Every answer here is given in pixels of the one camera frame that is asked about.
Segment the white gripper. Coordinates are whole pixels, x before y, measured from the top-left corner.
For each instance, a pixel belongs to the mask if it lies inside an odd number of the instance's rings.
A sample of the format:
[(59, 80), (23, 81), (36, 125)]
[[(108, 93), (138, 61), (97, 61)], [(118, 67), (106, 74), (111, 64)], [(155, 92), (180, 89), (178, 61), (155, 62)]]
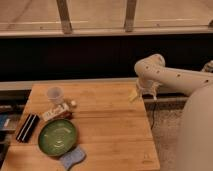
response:
[(157, 89), (160, 86), (159, 83), (152, 80), (148, 81), (136, 81), (136, 90), (132, 90), (129, 95), (129, 101), (134, 102), (137, 99), (140, 99), (143, 95), (151, 95), (154, 100), (157, 99)]

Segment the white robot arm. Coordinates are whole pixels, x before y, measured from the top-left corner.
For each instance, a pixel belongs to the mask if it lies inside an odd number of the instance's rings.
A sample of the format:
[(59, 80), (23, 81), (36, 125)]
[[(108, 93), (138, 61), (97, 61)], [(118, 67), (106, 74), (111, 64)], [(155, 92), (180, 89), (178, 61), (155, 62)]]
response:
[(134, 101), (144, 94), (157, 99), (157, 87), (164, 84), (188, 96), (182, 111), (175, 171), (213, 171), (213, 73), (165, 66), (161, 54), (138, 60)]

